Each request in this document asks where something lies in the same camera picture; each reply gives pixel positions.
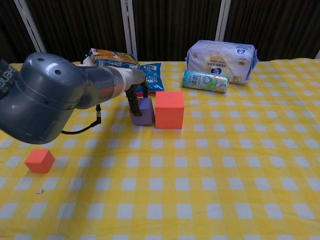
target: purple cube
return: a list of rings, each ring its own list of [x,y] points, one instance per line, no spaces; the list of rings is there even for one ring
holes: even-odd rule
[[[154,120],[154,107],[150,97],[138,98],[140,112],[142,116],[134,116],[130,111],[132,123],[137,126],[152,125]]]

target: green and white can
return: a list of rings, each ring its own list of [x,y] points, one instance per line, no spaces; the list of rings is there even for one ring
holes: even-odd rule
[[[182,85],[185,88],[226,93],[228,90],[229,78],[226,74],[185,70],[182,76]]]

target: blue snack bag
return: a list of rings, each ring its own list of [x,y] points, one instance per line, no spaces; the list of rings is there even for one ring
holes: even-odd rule
[[[149,93],[165,90],[160,77],[160,67],[161,63],[159,62],[146,64],[139,67],[139,69],[145,72],[145,80],[148,85]],[[142,87],[140,85],[136,88],[136,95],[138,97],[143,95]]]

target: small red block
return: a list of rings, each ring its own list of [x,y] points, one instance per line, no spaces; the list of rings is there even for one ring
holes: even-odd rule
[[[55,162],[55,157],[48,149],[32,150],[24,162],[33,173],[48,173]]]
[[[181,91],[157,91],[155,94],[155,128],[182,129],[184,95]]]

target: robotic arm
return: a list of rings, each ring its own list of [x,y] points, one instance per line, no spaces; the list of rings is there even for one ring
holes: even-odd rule
[[[49,143],[63,132],[75,108],[97,105],[98,120],[99,104],[122,92],[132,113],[141,116],[136,88],[141,84],[143,96],[148,96],[145,76],[140,69],[75,66],[41,52],[29,55],[20,72],[2,61],[0,130],[22,142]]]

